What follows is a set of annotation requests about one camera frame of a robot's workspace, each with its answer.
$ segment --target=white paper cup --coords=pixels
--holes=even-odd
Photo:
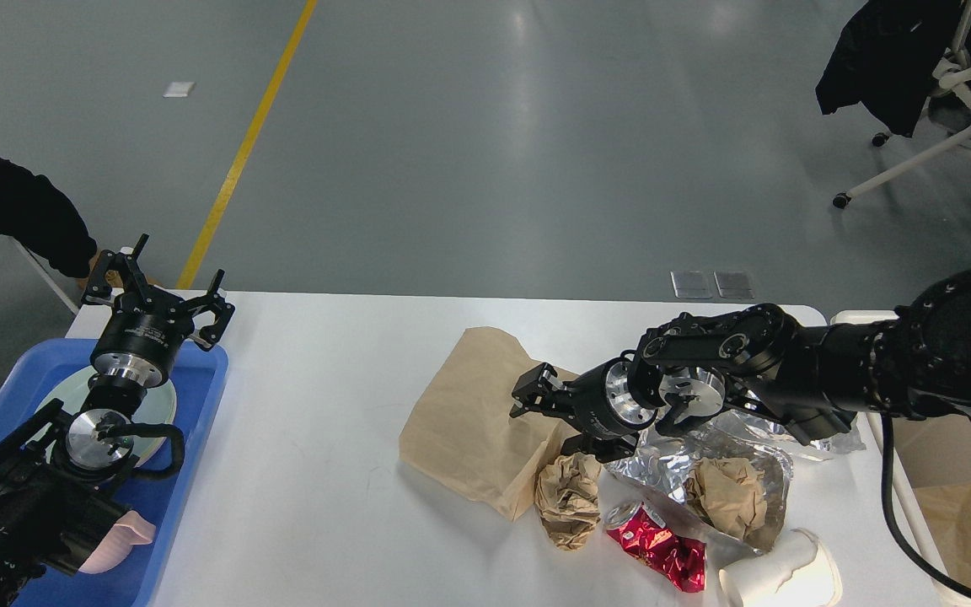
[[[812,531],[791,529],[758,558],[717,573],[731,607],[829,607],[841,599],[834,558]]]

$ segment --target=black jacket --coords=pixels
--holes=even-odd
[[[863,103],[891,133],[912,136],[960,17],[960,0],[868,0],[816,86],[822,112]]]

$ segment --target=blue tray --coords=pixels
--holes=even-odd
[[[0,441],[34,414],[44,395],[59,381],[89,365],[94,346],[95,339],[51,339],[34,346],[17,360],[0,389]],[[185,463],[181,472],[166,481],[130,480],[115,493],[116,501],[130,504],[157,526],[155,541],[151,545],[135,546],[122,564],[99,575],[77,573],[69,577],[47,568],[46,575],[32,580],[20,591],[15,606],[142,607],[149,603],[167,561],[208,431],[212,429],[212,418],[216,417],[227,379],[227,364],[227,353],[220,346],[203,352],[193,342],[182,345],[170,374],[178,395],[174,425],[185,435]],[[165,443],[145,468],[164,468],[169,462],[170,446]]]

